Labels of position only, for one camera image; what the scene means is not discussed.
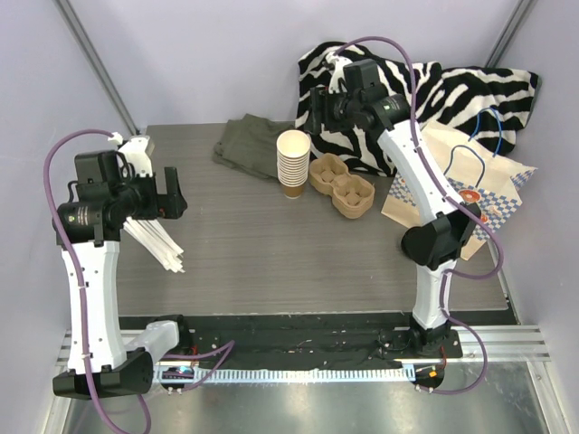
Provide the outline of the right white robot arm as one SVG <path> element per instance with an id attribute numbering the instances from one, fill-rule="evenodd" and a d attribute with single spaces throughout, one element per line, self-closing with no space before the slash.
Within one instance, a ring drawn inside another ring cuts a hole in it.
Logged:
<path id="1" fill-rule="evenodd" d="M 318 134 L 362 129 L 388 156 L 404 179 L 420 222 L 401 240 L 403 253 L 416 264 L 416 301 L 409 322 L 408 349 L 421 357 L 438 351 L 449 337 L 444 315 L 450 273 L 480 216 L 477 205 L 464 204 L 451 187 L 411 118 L 405 96 L 390 94 L 372 60 L 352 62 L 330 54 L 332 72 L 325 88 L 311 91 L 306 130 Z"/>

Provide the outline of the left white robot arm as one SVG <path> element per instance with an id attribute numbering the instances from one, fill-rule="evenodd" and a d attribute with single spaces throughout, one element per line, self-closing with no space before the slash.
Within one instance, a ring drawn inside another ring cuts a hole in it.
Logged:
<path id="1" fill-rule="evenodd" d="M 154 365 L 165 354 L 184 360 L 193 339 L 180 315 L 161 316 L 128 344 L 119 327 L 117 269 L 120 238 L 128 233 L 161 265 L 183 272 L 183 249 L 161 225 L 187 208 L 177 171 L 165 168 L 166 192 L 157 190 L 147 151 L 128 149 L 75 156 L 77 201 L 58 208 L 70 241 L 62 257 L 70 279 L 71 352 L 66 373 L 53 378 L 55 395 L 87 400 L 89 381 L 101 398 L 149 391 Z"/>

